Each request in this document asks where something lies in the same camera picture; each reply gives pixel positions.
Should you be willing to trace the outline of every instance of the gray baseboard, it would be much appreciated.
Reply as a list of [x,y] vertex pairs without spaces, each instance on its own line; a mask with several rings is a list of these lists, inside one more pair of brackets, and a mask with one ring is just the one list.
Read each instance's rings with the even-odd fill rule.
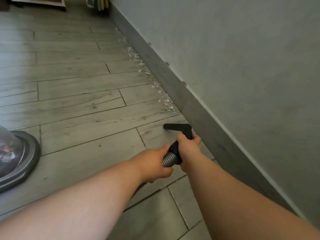
[[202,138],[222,168],[295,214],[290,205],[112,3],[110,3],[109,13],[112,21],[130,42],[130,45],[138,51],[141,59]]

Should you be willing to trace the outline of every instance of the left arm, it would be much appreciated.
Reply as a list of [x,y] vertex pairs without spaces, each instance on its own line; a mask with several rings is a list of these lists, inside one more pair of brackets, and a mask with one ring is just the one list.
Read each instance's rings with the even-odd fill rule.
[[169,147],[145,150],[40,200],[1,222],[1,238],[105,240],[140,184],[171,175],[161,164]]

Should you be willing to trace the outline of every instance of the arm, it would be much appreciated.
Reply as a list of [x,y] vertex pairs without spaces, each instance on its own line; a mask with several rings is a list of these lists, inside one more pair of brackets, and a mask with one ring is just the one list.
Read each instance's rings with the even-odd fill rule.
[[169,147],[145,150],[40,200],[1,222],[1,239],[105,240],[141,183],[171,175],[161,164]]
[[204,156],[200,137],[178,135],[188,174],[212,239],[320,239],[308,222],[241,183]]

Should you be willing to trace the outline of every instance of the floor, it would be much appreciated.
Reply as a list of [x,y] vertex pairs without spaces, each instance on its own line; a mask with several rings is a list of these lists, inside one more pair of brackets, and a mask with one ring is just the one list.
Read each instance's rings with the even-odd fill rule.
[[[30,177],[0,194],[0,221],[146,148],[174,142],[177,132],[162,125],[186,119],[119,39],[107,16],[84,5],[67,3],[66,13],[0,13],[0,125],[34,135],[42,147]],[[171,177],[130,200],[108,239],[210,237],[188,178],[175,166]]]

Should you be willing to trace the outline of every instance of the vacuum cleaner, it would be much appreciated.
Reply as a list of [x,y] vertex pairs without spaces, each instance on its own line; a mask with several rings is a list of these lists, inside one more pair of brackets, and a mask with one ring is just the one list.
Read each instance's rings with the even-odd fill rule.
[[[182,132],[186,138],[189,140],[192,140],[192,127],[189,124],[164,124],[163,128],[166,130],[172,130],[172,131],[180,131]],[[179,150],[178,150],[179,143],[178,141],[175,141],[170,147],[168,152],[165,154],[165,156],[162,159],[162,166],[165,168],[172,167],[175,164],[181,164],[182,159],[179,155]],[[133,196],[142,189],[147,183],[141,184],[137,190],[134,192]]]
[[40,155],[35,137],[0,126],[0,193],[23,182],[38,164]]

